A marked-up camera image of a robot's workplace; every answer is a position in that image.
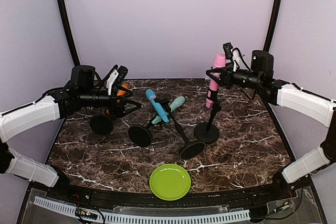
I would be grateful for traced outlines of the blue toy microphone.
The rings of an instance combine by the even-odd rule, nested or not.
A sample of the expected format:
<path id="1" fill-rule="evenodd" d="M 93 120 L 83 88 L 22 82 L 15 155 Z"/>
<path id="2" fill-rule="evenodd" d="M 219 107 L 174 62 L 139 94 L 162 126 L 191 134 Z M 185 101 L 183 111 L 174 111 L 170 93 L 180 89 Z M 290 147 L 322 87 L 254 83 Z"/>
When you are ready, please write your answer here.
<path id="1" fill-rule="evenodd" d="M 161 106 L 160 103 L 156 102 L 155 99 L 157 98 L 156 97 L 156 94 L 154 93 L 153 90 L 151 89 L 148 89 L 146 90 L 145 92 L 145 95 L 147 97 L 147 99 L 151 102 L 152 106 L 154 107 L 154 109 L 156 110 L 159 118 L 165 122 L 165 123 L 169 123 L 169 119 L 167 117 L 167 114 L 166 112 L 164 111 L 163 107 Z"/>

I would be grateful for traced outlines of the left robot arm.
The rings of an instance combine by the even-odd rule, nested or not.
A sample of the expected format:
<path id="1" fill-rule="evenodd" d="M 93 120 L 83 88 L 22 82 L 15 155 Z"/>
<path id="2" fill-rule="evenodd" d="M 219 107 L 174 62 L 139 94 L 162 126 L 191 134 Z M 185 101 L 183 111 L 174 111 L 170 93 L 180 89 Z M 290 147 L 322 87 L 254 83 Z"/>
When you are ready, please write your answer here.
<path id="1" fill-rule="evenodd" d="M 115 65 L 101 79 L 95 67 L 75 66 L 64 87 L 53 88 L 31 103 L 1 113 L 1 174 L 12 174 L 30 182 L 53 188 L 63 201 L 74 197 L 69 178 L 61 169 L 28 158 L 7 142 L 14 136 L 41 124 L 65 119 L 83 108 L 104 108 L 105 112 L 90 120 L 91 129 L 98 135 L 113 130 L 113 117 L 122 118 L 141 107 L 132 100 L 132 91 L 122 86 L 128 73 L 124 66 Z"/>

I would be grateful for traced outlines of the pink toy microphone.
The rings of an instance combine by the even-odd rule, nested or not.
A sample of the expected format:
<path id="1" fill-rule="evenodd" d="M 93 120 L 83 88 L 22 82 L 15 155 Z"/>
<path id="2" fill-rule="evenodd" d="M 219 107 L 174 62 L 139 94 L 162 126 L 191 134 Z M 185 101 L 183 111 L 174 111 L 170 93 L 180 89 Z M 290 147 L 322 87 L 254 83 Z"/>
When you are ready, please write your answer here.
<path id="1" fill-rule="evenodd" d="M 225 66 L 226 66 L 226 56 L 222 53 L 218 53 L 213 63 L 213 69 Z M 217 93 L 218 93 L 218 84 L 214 80 L 211 80 L 206 97 L 207 108 L 211 108 L 213 106 L 214 102 L 217 99 Z"/>

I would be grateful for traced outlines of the black stand of blue microphone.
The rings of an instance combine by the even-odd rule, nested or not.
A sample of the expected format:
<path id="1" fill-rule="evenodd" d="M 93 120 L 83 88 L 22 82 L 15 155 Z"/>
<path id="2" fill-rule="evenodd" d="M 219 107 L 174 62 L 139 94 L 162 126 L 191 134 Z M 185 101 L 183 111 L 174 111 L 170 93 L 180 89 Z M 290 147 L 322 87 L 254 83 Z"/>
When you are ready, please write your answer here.
<path id="1" fill-rule="evenodd" d="M 205 148 L 205 143 L 199 140 L 190 141 L 187 138 L 182 126 L 177 122 L 173 112 L 170 109 L 169 100 L 156 98 L 155 101 L 160 103 L 164 110 L 170 115 L 177 132 L 181 135 L 183 141 L 185 142 L 185 145 L 179 150 L 180 159 L 188 160 L 200 154 Z"/>

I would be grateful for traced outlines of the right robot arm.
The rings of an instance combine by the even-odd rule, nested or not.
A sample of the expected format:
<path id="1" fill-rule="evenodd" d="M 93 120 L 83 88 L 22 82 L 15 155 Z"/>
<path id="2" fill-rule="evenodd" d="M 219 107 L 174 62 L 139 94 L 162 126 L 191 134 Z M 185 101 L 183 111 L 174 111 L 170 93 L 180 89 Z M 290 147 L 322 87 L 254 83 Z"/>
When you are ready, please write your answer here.
<path id="1" fill-rule="evenodd" d="M 221 87 L 237 85 L 253 89 L 267 103 L 297 111 L 328 128 L 327 136 L 319 147 L 275 175 L 276 182 L 268 187 L 268 195 L 278 200 L 287 193 L 288 184 L 335 163 L 335 101 L 300 88 L 295 83 L 274 79 L 273 74 L 274 57 L 262 50 L 252 52 L 249 69 L 241 69 L 231 60 L 224 67 L 206 71 L 206 75 Z"/>

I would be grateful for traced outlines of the black stand of pink microphone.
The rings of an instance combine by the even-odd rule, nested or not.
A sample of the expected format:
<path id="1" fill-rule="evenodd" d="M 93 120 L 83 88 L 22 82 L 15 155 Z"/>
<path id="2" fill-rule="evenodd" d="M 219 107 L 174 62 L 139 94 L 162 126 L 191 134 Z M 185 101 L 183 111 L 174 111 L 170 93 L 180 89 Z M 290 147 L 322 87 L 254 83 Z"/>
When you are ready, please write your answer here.
<path id="1" fill-rule="evenodd" d="M 194 136 L 206 144 L 216 142 L 219 138 L 219 129 L 213 124 L 216 114 L 222 109 L 217 94 L 217 90 L 208 88 L 207 98 L 213 102 L 209 120 L 208 122 L 199 123 L 194 129 Z"/>

